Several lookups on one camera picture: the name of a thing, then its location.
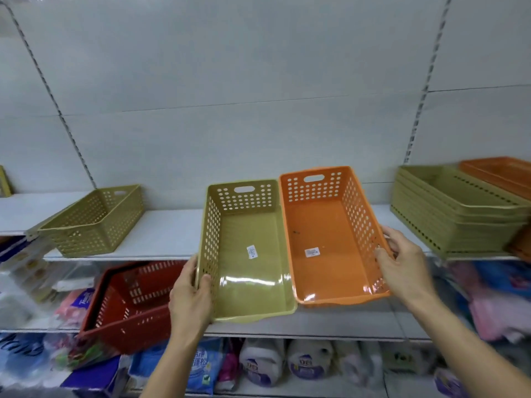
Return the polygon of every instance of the forearm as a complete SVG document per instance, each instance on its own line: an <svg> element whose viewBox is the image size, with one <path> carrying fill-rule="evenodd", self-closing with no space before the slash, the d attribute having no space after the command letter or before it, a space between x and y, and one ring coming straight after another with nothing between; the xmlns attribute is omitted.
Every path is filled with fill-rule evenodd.
<svg viewBox="0 0 531 398"><path fill-rule="evenodd" d="M531 381L436 298L409 308L474 398L531 396Z"/></svg>
<svg viewBox="0 0 531 398"><path fill-rule="evenodd" d="M183 397L196 349L196 342L170 340L140 398Z"/></svg>

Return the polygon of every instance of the stacked green basket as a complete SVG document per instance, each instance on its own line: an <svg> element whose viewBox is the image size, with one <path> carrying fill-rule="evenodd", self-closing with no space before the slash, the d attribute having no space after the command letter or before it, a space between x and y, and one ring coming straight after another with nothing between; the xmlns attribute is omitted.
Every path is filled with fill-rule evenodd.
<svg viewBox="0 0 531 398"><path fill-rule="evenodd" d="M398 169L391 210L441 258L506 255L531 203L449 166Z"/></svg>

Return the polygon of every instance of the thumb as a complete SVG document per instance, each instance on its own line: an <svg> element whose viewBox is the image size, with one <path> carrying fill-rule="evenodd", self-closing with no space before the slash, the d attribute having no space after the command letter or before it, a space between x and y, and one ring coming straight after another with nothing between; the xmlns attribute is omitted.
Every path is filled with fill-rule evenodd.
<svg viewBox="0 0 531 398"><path fill-rule="evenodd" d="M393 260L387 251L384 248L378 247L374 251L374 256L376 257L376 260L378 261L378 264L380 264L380 268L388 267L389 265L396 265L395 260Z"/></svg>
<svg viewBox="0 0 531 398"><path fill-rule="evenodd" d="M199 281L198 292L201 294L209 294L210 287L212 286L212 276L204 274Z"/></svg>

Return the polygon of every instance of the wall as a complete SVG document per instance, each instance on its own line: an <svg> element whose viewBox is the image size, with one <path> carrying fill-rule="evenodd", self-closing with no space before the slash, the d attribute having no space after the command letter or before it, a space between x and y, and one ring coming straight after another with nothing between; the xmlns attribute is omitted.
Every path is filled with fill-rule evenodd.
<svg viewBox="0 0 531 398"><path fill-rule="evenodd" d="M404 161L531 159L531 0L6 3L18 192L139 182L192 208L211 183L348 164L384 203Z"/></svg>

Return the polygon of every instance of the hand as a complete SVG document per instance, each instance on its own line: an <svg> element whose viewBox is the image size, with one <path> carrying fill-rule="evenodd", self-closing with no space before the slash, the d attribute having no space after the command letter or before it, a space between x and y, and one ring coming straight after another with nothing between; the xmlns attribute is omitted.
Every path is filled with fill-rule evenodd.
<svg viewBox="0 0 531 398"><path fill-rule="evenodd" d="M184 264L183 270L169 293L171 315L170 341L197 345L210 323L212 299L210 275L203 275L199 288L192 285L197 266L197 255Z"/></svg>
<svg viewBox="0 0 531 398"><path fill-rule="evenodd" d="M397 257L393 259L381 247L374 251L374 255L391 292L410 310L426 300L438 301L439 296L433 287L422 249L398 230L387 226L382 226L382 230L389 237L389 247Z"/></svg>

